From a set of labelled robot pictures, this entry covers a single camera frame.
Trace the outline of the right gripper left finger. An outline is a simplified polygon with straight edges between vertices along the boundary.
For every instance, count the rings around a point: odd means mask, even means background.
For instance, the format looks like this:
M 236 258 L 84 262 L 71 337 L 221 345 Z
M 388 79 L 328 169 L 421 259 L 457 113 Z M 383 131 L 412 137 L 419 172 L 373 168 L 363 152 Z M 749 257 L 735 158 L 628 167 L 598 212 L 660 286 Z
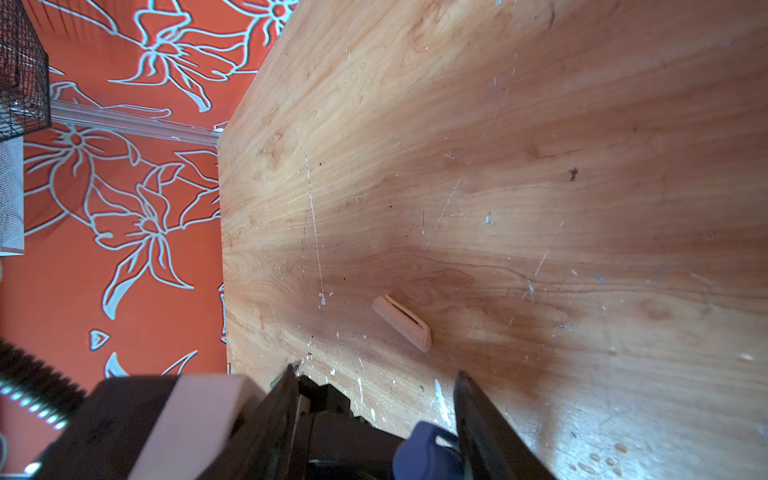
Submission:
M 299 404 L 299 379 L 289 364 L 275 387 L 247 411 L 246 420 L 201 479 L 284 479 Z

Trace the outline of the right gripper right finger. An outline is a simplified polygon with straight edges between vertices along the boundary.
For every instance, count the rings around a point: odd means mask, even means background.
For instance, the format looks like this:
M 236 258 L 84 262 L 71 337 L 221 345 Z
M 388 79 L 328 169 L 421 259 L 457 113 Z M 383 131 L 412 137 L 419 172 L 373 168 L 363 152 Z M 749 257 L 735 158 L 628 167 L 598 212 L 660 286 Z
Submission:
M 464 479 L 555 479 L 465 371 L 453 400 Z

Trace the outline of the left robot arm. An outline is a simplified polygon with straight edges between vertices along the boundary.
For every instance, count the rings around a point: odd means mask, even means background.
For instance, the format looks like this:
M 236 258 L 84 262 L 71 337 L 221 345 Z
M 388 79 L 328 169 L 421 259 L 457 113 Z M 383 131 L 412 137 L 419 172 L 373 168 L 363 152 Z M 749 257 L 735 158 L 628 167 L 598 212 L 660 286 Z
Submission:
M 245 375 L 112 377 L 85 391 L 1 346 L 1 392 L 59 428 L 36 479 L 389 479 L 401 438 L 288 365 Z

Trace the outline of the blue pen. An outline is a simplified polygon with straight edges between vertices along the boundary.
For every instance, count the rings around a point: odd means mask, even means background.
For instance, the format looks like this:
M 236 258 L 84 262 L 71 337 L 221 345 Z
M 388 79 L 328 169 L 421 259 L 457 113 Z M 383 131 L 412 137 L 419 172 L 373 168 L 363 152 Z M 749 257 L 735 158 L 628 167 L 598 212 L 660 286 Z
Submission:
M 462 479 L 459 439 L 438 425 L 420 421 L 397 448 L 392 470 L 397 480 Z

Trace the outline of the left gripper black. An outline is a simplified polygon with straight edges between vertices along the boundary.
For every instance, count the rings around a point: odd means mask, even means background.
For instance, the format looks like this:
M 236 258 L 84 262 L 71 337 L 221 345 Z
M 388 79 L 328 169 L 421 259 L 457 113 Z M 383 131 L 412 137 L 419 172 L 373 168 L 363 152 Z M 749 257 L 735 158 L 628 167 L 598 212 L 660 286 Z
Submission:
M 392 479 L 403 439 L 351 410 L 331 384 L 298 378 L 298 405 L 288 459 L 289 479 Z

